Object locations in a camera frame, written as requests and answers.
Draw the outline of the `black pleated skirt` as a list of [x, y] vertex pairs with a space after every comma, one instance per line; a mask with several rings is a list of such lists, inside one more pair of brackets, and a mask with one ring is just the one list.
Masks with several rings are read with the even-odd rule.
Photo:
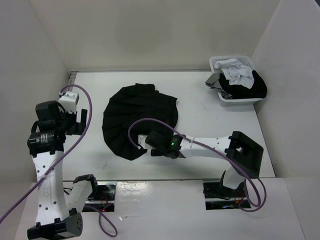
[[139, 135], [148, 135], [156, 131], [162, 135], [173, 135], [173, 131], [164, 125], [145, 120], [132, 124], [144, 118], [160, 120], [172, 128], [178, 123], [177, 98], [166, 95], [154, 84], [136, 83], [122, 87], [113, 95], [103, 112], [102, 133], [109, 149], [118, 157], [133, 161], [147, 151], [138, 149]]

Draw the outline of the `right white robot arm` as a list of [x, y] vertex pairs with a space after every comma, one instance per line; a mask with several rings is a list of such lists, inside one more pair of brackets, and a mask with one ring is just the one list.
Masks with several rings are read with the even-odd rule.
[[245, 179], [258, 179], [264, 149], [240, 131], [231, 136], [199, 138], [190, 136], [164, 136], [157, 131], [139, 135], [141, 147], [151, 150], [151, 156], [171, 159], [192, 157], [220, 158], [230, 163], [220, 179], [219, 192], [231, 196]]

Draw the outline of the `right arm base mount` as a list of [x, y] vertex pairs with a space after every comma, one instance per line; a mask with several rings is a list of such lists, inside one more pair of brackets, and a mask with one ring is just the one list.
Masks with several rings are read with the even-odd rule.
[[219, 182], [204, 181], [203, 194], [206, 210], [239, 209], [239, 204], [244, 209], [251, 208], [245, 196], [243, 183], [236, 190], [233, 190], [222, 186]]

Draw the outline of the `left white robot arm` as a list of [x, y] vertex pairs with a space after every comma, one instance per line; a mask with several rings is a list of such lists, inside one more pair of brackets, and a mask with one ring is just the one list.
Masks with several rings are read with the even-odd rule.
[[86, 200], [98, 197], [100, 188], [92, 174], [75, 178], [69, 195], [63, 184], [64, 143], [67, 136], [82, 136], [86, 109], [77, 122], [77, 100], [52, 100], [36, 105], [38, 120], [27, 140], [36, 170], [38, 207], [35, 225], [27, 230], [29, 240], [66, 240], [83, 232], [81, 212]]

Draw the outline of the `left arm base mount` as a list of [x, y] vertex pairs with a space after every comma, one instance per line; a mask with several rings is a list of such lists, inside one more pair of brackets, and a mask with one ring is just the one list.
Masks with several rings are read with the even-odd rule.
[[100, 181], [97, 188], [86, 200], [82, 212], [93, 212], [93, 207], [103, 212], [113, 212], [115, 210], [116, 183]]

